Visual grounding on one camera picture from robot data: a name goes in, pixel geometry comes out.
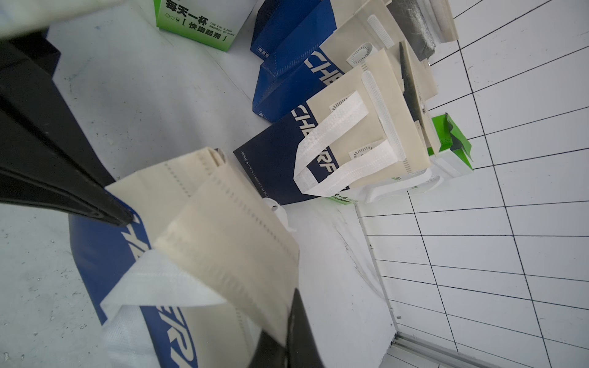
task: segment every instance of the folded bag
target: folded bag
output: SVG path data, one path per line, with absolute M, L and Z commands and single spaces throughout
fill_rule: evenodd
M 373 185 L 429 168 L 419 131 L 381 50 L 234 153 L 260 194 L 280 204 L 365 201 Z
M 222 152 L 198 150 L 107 190 L 134 221 L 72 216 L 70 233 L 114 367 L 247 367 L 260 328 L 286 345 L 299 248 Z
M 392 47 L 404 39 L 382 0 L 323 0 L 262 63 L 253 111 L 276 122 L 381 49 L 389 50 L 402 88 L 400 55 Z M 416 74 L 423 98 L 434 96 L 429 71 L 419 65 Z
M 258 10 L 250 50 L 267 59 L 321 0 L 266 0 Z

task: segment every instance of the bag handle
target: bag handle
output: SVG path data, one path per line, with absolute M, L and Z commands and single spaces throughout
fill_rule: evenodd
M 331 197 L 354 181 L 374 174 L 399 161 L 389 141 L 384 141 L 366 154 L 348 161 L 321 183 L 317 182 L 311 171 L 305 167 L 294 177 L 301 193 L 318 197 Z
M 360 93 L 355 91 L 299 143 L 294 161 L 294 177 L 367 115 L 368 109 Z
M 394 183 L 385 184 L 385 185 L 375 185 L 368 189 L 368 193 L 366 195 L 366 202 L 375 202 L 389 195 L 394 195 L 395 192 L 400 190 L 408 190 L 410 188 L 416 187 L 417 185 L 423 184 L 428 180 L 432 179 L 432 170 L 427 168 L 422 174 L 416 175 L 410 179 L 396 181 Z
M 293 179 L 301 193 L 331 197 L 354 181 L 399 161 L 390 143 L 384 141 L 370 152 L 343 164 L 321 183 L 317 182 L 317 179 L 307 168 L 307 165 L 331 143 L 367 115 L 368 109 L 362 101 L 360 93 L 355 91 L 299 143 L 294 162 Z

